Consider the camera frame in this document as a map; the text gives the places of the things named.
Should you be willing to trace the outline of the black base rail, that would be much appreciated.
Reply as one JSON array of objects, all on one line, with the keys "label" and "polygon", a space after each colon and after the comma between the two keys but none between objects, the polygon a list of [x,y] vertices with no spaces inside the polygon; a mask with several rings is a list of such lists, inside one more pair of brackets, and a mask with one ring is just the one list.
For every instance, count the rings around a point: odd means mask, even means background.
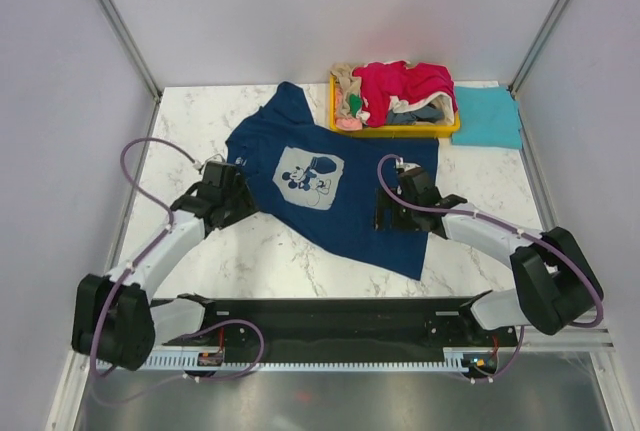
[{"label": "black base rail", "polygon": [[461,315],[465,298],[220,299],[208,300],[202,335],[173,342],[260,351],[273,346],[375,350],[502,348],[514,328],[473,328]]}]

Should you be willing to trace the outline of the navy blue printed t-shirt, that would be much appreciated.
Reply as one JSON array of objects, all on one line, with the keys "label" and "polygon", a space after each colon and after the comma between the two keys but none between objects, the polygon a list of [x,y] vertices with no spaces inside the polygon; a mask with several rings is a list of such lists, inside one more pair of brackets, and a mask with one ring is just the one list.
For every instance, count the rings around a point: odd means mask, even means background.
[{"label": "navy blue printed t-shirt", "polygon": [[374,228],[380,183],[396,185],[394,154],[434,175],[434,139],[356,139],[315,124],[302,90],[290,82],[226,141],[257,208],[325,251],[417,280],[428,236]]}]

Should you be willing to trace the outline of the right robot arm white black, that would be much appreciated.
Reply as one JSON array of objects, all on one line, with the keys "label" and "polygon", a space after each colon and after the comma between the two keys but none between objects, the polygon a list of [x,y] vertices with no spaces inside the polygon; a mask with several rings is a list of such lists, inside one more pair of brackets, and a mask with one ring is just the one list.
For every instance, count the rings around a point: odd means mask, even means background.
[{"label": "right robot arm white black", "polygon": [[518,227],[465,198],[440,194],[422,167],[397,170],[398,185],[377,191],[376,228],[424,231],[469,246],[507,267],[514,285],[481,293],[461,307],[458,332],[477,345],[494,330],[531,326],[552,336],[567,326],[594,328],[604,292],[573,234]]}]

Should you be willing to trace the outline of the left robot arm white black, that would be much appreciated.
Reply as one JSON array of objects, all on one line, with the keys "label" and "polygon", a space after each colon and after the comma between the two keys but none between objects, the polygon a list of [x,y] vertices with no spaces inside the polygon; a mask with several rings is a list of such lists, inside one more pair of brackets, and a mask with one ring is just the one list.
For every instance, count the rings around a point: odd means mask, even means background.
[{"label": "left robot arm white black", "polygon": [[72,349],[100,363],[135,371],[154,347],[175,339],[208,344],[219,320],[205,311],[206,299],[154,296],[183,258],[212,232],[252,216],[257,207],[239,167],[208,162],[202,177],[169,208],[166,225],[131,257],[102,276],[88,274],[76,290]]}]

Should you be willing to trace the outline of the aluminium frame post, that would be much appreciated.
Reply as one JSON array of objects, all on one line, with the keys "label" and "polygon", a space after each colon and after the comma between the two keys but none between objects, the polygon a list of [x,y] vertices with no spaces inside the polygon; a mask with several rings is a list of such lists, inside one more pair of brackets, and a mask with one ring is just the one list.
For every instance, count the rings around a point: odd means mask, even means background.
[{"label": "aluminium frame post", "polygon": [[162,91],[152,76],[150,68],[146,63],[133,35],[126,25],[114,0],[96,0],[104,14],[109,26],[114,32],[117,40],[122,45],[125,54],[141,78],[145,88],[152,96],[152,99],[159,103],[162,98]]},{"label": "aluminium frame post", "polygon": [[537,31],[533,42],[529,46],[525,56],[519,65],[513,79],[508,85],[508,90],[516,97],[533,70],[538,58],[542,55],[549,39],[559,25],[572,0],[554,0],[542,24]]}]

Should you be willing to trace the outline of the left aluminium frame post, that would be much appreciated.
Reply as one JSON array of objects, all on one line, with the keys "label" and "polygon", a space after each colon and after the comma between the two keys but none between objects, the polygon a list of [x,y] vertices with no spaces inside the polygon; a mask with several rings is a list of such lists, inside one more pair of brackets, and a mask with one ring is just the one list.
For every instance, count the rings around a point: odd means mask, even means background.
[{"label": "left aluminium frame post", "polygon": [[145,88],[152,96],[152,99],[159,103],[162,98],[162,91],[152,76],[150,68],[146,63],[133,35],[126,25],[114,0],[96,0],[104,14],[109,26],[114,32],[117,40],[122,45],[125,54],[141,78]]}]

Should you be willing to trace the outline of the pink cloth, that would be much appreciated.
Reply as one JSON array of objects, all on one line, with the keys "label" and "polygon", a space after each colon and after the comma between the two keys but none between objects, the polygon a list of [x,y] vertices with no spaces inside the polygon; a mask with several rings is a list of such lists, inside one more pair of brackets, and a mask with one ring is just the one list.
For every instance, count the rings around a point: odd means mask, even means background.
[{"label": "pink cloth", "polygon": [[363,129],[362,121],[354,117],[340,117],[335,121],[335,126],[345,132],[356,132]]}]

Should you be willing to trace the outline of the folded teal t-shirt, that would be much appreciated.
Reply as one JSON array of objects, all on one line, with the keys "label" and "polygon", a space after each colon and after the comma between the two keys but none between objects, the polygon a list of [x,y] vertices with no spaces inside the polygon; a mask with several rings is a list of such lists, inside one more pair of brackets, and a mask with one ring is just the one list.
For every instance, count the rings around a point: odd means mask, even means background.
[{"label": "folded teal t-shirt", "polygon": [[453,145],[522,148],[519,105],[502,86],[454,88],[460,129]]}]

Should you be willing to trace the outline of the grey blue garment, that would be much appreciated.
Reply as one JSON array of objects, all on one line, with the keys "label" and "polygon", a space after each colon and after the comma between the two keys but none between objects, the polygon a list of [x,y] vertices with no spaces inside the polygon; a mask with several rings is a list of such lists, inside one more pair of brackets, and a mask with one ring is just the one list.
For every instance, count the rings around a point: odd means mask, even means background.
[{"label": "grey blue garment", "polygon": [[444,118],[445,114],[442,110],[427,104],[419,109],[402,113],[390,111],[385,124],[393,126],[408,126],[415,123],[435,124],[443,121]]}]

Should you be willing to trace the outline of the right aluminium frame post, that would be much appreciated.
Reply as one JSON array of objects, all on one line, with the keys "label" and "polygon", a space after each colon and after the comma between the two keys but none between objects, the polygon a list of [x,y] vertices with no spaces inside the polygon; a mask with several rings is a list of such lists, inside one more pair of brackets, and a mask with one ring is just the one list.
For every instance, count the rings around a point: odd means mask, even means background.
[{"label": "right aluminium frame post", "polygon": [[537,31],[533,42],[529,46],[525,56],[519,65],[513,79],[508,85],[508,90],[516,97],[533,70],[538,58],[542,55],[549,39],[559,25],[572,0],[554,0],[542,24]]}]

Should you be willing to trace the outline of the yellow plastic bin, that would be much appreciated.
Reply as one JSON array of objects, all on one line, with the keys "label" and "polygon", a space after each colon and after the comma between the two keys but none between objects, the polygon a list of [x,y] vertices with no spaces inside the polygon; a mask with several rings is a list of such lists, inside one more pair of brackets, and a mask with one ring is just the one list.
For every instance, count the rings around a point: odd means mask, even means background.
[{"label": "yellow plastic bin", "polygon": [[329,75],[328,81],[328,101],[327,101],[327,123],[328,128],[340,135],[352,136],[354,138],[398,138],[398,139],[439,139],[450,138],[461,128],[461,120],[458,113],[454,115],[454,123],[452,125],[436,125],[429,123],[411,124],[402,126],[382,126],[378,128],[363,128],[356,131],[341,130],[335,124],[335,97],[337,90],[337,81]]}]

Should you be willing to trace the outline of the beige white green shirt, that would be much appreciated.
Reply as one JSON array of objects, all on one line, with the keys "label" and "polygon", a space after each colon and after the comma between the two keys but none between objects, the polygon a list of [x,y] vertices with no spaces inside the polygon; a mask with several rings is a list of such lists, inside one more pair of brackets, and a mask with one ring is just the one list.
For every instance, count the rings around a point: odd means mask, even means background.
[{"label": "beige white green shirt", "polygon": [[340,117],[354,117],[367,123],[370,113],[364,110],[365,102],[361,96],[362,78],[354,74],[355,65],[336,63],[330,68],[335,84],[334,121]]}]

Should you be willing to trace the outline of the red t-shirt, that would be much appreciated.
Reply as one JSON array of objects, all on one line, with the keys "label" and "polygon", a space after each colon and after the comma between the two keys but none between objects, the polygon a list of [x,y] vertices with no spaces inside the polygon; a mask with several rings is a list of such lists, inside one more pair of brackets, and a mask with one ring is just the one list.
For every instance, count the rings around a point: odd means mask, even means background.
[{"label": "red t-shirt", "polygon": [[352,76],[361,80],[363,110],[369,113],[367,125],[381,127],[390,112],[402,114],[435,104],[441,118],[452,125],[458,111],[454,82],[441,65],[405,61],[373,62],[356,67]]}]

